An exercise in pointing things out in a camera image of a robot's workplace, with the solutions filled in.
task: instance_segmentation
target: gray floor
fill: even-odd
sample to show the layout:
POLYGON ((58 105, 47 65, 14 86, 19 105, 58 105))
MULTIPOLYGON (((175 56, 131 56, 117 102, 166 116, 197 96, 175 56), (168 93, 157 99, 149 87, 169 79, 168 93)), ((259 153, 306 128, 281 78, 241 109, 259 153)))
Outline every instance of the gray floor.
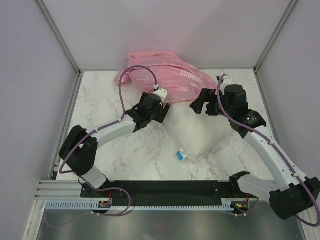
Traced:
MULTIPOLYGON (((84 213, 46 210, 52 225, 84 213)), ((121 217, 88 215, 59 229, 42 224, 43 240, 305 240, 301 224, 279 219, 265 202, 246 217, 215 211, 133 211, 121 217)))

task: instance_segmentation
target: white wall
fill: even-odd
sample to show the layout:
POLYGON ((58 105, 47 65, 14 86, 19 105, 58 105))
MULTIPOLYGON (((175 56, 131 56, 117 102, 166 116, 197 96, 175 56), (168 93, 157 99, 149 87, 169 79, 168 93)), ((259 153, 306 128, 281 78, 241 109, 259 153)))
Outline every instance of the white wall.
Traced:
POLYGON ((258 76, 284 150, 320 179, 320 1, 299 1, 258 76))
POLYGON ((0 5, 0 238, 19 240, 76 74, 34 1, 0 5))
POLYGON ((44 0, 80 69, 172 50, 198 68, 253 68, 290 0, 44 0))

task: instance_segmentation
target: blue and white tag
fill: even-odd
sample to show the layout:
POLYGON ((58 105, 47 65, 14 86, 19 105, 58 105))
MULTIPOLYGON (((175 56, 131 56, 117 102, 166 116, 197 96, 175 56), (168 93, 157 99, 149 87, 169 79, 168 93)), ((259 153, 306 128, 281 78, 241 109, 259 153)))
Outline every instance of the blue and white tag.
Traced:
POLYGON ((185 150, 183 148, 181 148, 177 153, 176 153, 178 159, 180 160, 180 162, 182 162, 183 160, 185 160, 188 156, 185 152, 185 150))

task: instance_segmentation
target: pink fabric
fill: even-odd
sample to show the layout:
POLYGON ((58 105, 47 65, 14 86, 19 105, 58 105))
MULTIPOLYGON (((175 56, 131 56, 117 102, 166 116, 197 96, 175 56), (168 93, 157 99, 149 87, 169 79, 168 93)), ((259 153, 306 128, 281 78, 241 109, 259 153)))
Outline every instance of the pink fabric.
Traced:
MULTIPOLYGON (((199 96, 202 88, 217 89, 212 78, 182 61, 172 51, 139 51, 132 52, 127 57, 127 68, 142 65, 154 72, 158 85, 168 90, 168 103, 193 101, 199 96)), ((113 80, 116 85, 119 85, 123 71, 119 71, 113 80)), ((131 81, 142 92, 150 93, 154 89, 155 80, 146 69, 132 69, 126 73, 122 83, 131 81)))

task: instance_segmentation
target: marble tabletop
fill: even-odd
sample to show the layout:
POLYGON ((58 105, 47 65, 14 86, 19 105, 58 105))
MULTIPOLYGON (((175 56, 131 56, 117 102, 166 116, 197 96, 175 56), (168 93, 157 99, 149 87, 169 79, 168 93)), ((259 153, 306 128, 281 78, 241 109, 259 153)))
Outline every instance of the marble tabletop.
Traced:
MULTIPOLYGON (((241 70, 203 70, 212 78, 221 72, 229 75, 247 92, 249 107, 258 111, 269 124, 254 72, 241 70)), ((85 72, 76 100, 70 129, 91 127, 118 118, 122 113, 116 71, 85 72)), ((123 85, 126 109, 139 102, 141 93, 133 84, 123 85)), ((111 181, 115 180, 221 180, 248 171, 263 180, 273 176, 253 148, 234 132, 193 164, 180 162, 173 147, 172 133, 157 122, 115 139, 97 151, 95 164, 111 181)), ((73 173, 58 174, 57 180, 77 180, 73 173)))

